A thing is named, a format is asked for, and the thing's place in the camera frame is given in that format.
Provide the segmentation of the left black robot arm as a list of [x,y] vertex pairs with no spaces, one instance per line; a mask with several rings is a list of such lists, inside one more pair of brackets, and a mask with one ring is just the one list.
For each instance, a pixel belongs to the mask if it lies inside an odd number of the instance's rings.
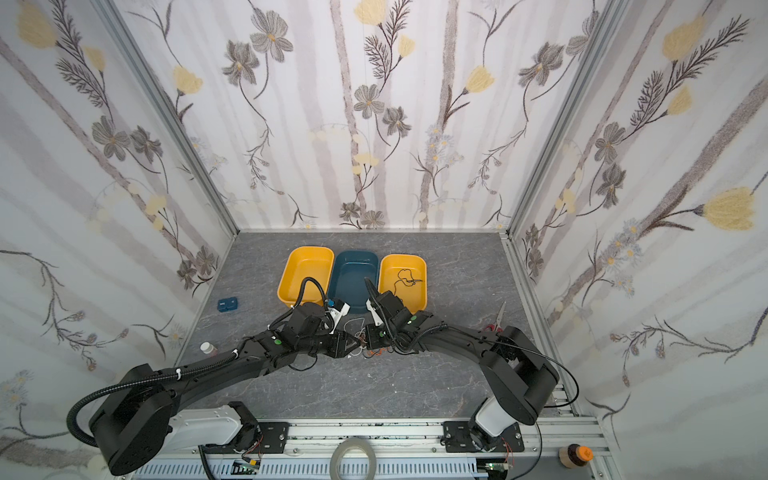
[[270,327],[244,337],[229,352],[175,368],[131,369],[121,382],[78,400],[66,416],[69,433],[96,447],[116,476],[131,473],[179,439],[198,448],[217,445],[225,451],[253,451],[268,434],[241,401],[215,413],[198,413],[197,432],[179,414],[193,403],[245,380],[292,367],[300,355],[343,358],[361,341],[336,328],[332,316],[316,304],[282,314]]

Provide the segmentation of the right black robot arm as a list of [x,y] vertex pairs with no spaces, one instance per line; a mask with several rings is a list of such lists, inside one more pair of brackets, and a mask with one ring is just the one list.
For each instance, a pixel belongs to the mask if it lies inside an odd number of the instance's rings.
[[409,311],[393,292],[372,290],[367,308],[384,328],[385,344],[405,355],[440,353],[479,366],[491,396],[468,421],[474,450],[492,451],[513,424],[534,425],[560,382],[559,363],[518,328],[474,331],[427,312]]

